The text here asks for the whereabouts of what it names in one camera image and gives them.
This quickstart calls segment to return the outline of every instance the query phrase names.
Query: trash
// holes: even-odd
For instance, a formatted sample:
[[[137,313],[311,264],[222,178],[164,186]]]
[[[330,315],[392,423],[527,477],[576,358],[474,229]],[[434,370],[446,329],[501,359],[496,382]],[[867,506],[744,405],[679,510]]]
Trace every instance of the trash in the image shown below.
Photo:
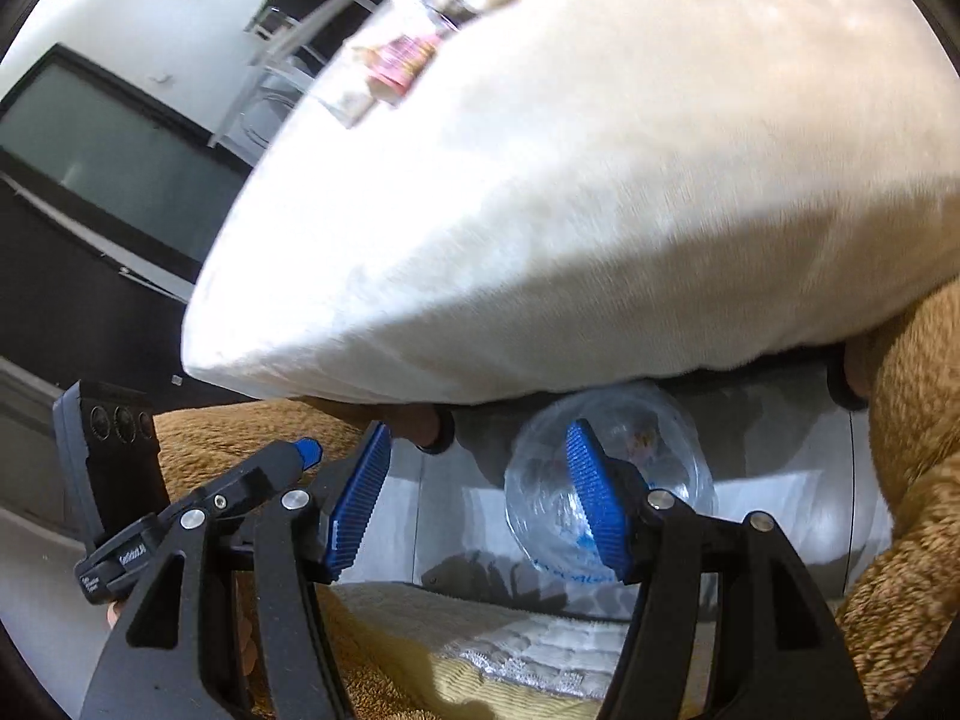
[[[504,493],[507,524],[540,570],[585,584],[616,581],[597,554],[566,466],[566,429],[584,418],[608,456],[633,463],[698,514],[713,514],[713,479],[693,420],[658,386],[641,382],[560,399],[520,431]]]

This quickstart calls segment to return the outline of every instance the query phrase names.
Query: ribbed blue rubber pad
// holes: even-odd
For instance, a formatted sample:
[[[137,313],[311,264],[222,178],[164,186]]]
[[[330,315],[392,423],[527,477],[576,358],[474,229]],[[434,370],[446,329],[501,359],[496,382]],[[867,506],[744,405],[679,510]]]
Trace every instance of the ribbed blue rubber pad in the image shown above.
[[[578,419],[566,431],[566,465],[587,514],[600,560],[623,580],[631,566],[627,514],[604,468],[606,454],[589,422]]]
[[[383,480],[390,470],[390,445],[390,430],[386,425],[378,425],[333,508],[323,564],[335,578],[356,560]]]
[[[312,469],[323,459],[323,447],[315,439],[299,439],[294,446],[304,460],[304,471]]]

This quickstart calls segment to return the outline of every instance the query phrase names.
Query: silver screw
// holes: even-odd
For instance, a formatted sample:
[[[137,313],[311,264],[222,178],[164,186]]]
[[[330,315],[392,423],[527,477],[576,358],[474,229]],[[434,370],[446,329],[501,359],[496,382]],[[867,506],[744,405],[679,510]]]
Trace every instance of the silver screw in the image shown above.
[[[776,526],[774,518],[767,512],[754,512],[750,515],[750,525],[760,533],[770,533]]]
[[[289,493],[280,498],[280,503],[283,504],[285,509],[290,509],[291,512],[296,509],[302,509],[310,501],[310,493],[306,490],[290,490]]]
[[[203,513],[202,509],[190,509],[189,512],[184,512],[184,516],[181,517],[181,525],[186,528],[188,531],[192,531],[194,528],[199,528],[200,525],[203,525],[203,521],[206,519],[206,514]]]
[[[651,490],[651,493],[647,495],[647,503],[658,512],[669,509],[673,506],[674,502],[675,498],[672,494],[668,493],[667,490]]]

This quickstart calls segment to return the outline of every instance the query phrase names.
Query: black camera module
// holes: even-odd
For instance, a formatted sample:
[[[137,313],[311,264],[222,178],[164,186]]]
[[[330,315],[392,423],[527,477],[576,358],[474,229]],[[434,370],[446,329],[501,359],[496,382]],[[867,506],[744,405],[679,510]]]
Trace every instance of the black camera module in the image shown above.
[[[117,423],[117,436],[123,443],[130,443],[136,438],[136,420],[126,406],[117,406],[113,412],[113,419]]]
[[[150,419],[150,415],[146,412],[140,412],[136,419],[140,423],[140,432],[143,437],[152,439],[154,437],[154,420]]]
[[[90,430],[98,439],[107,440],[110,435],[110,417],[103,406],[94,406],[90,412]]]

